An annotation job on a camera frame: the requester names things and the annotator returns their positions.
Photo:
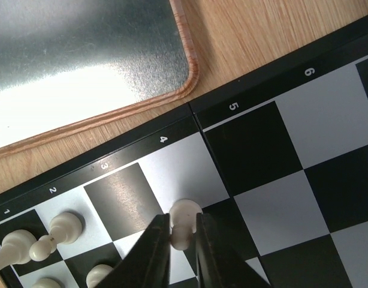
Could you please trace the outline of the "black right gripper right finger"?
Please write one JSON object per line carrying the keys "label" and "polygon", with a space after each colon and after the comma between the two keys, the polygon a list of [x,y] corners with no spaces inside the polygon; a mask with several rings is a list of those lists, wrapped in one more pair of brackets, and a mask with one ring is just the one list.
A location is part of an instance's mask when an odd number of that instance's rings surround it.
{"label": "black right gripper right finger", "polygon": [[269,287],[220,236],[210,214],[196,215],[195,251],[199,287]]}

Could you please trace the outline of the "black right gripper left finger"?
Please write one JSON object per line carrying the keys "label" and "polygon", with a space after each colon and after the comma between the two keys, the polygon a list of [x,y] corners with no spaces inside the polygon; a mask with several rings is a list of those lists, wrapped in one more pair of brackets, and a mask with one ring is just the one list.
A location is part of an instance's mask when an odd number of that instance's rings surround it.
{"label": "black right gripper left finger", "polygon": [[97,287],[168,287],[170,216],[154,217],[123,261]]}

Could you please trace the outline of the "white chess piece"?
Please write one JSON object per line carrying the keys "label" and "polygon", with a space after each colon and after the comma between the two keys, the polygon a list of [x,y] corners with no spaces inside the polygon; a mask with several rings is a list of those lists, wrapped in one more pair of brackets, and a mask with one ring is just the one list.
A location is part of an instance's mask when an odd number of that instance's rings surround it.
{"label": "white chess piece", "polygon": [[23,265],[31,260],[29,250],[36,242],[35,236],[23,229],[7,234],[0,249],[0,270],[10,265]]}
{"label": "white chess piece", "polygon": [[95,287],[102,279],[104,279],[113,268],[109,265],[99,264],[94,266],[86,276],[86,285],[88,288]]}
{"label": "white chess piece", "polygon": [[191,244],[191,239],[196,233],[196,217],[203,210],[198,203],[189,199],[176,201],[169,210],[170,215],[170,243],[179,251],[185,251]]}
{"label": "white chess piece", "polygon": [[76,242],[83,231],[80,219],[70,212],[63,212],[52,218],[49,227],[49,234],[40,237],[29,249],[29,256],[33,261],[46,260],[56,251],[58,244]]}
{"label": "white chess piece", "polygon": [[51,278],[40,278],[32,286],[32,288],[62,288],[62,285]]}

